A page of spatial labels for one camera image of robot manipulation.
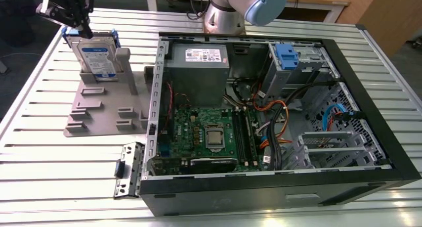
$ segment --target black case frame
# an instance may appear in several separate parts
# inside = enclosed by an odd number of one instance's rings
[[[230,35],[160,33],[180,38],[232,37]],[[279,174],[224,178],[180,178],[142,181],[140,196],[156,216],[206,214],[218,212],[282,209],[303,206],[345,204],[389,187],[407,185],[421,175],[376,107],[364,85],[335,40],[287,38],[274,36],[236,36],[289,41],[320,42],[341,74],[368,124],[385,150],[388,164],[393,169],[365,171]],[[288,195],[317,193],[320,199],[287,199]]]

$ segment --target white label sticker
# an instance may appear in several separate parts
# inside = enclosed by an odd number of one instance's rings
[[[187,61],[222,62],[219,49],[187,49]]]
[[[107,58],[110,51],[104,47],[86,47],[82,49],[86,63],[91,68],[91,72],[95,76],[107,78],[116,76],[116,70],[114,63]]]
[[[271,163],[271,159],[272,159],[271,156],[264,156],[264,159],[263,159],[264,163],[270,164]]]
[[[259,91],[259,95],[260,95],[260,97],[263,97],[263,98],[266,97],[266,93],[264,93],[262,90]]]

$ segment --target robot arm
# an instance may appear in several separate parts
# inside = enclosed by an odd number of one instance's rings
[[[280,15],[287,0],[211,0],[206,13],[206,31],[216,34],[242,34],[244,21],[264,26]]]
[[[94,0],[43,0],[37,13],[55,23],[79,30],[83,38],[92,38],[90,16]]]
[[[211,0],[206,13],[206,32],[238,35],[246,31],[246,20],[264,26],[280,15],[287,0]],[[94,0],[43,0],[37,12],[55,23],[79,30],[92,38],[90,16]]]

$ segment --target motherboard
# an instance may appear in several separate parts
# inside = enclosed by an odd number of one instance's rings
[[[159,145],[158,175],[264,170],[256,145],[256,111],[182,107],[175,111],[172,137]]]

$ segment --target floor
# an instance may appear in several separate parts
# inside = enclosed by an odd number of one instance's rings
[[[147,0],[96,0],[96,7],[148,10]],[[158,7],[159,11],[187,12],[191,9],[191,4],[183,0],[159,0]],[[0,74],[0,120],[59,29],[59,25],[39,17],[27,20],[37,35],[31,44],[23,47],[11,47],[0,39],[0,60],[9,67],[9,72]],[[413,49],[411,44],[405,44],[392,61],[422,98],[422,49]]]

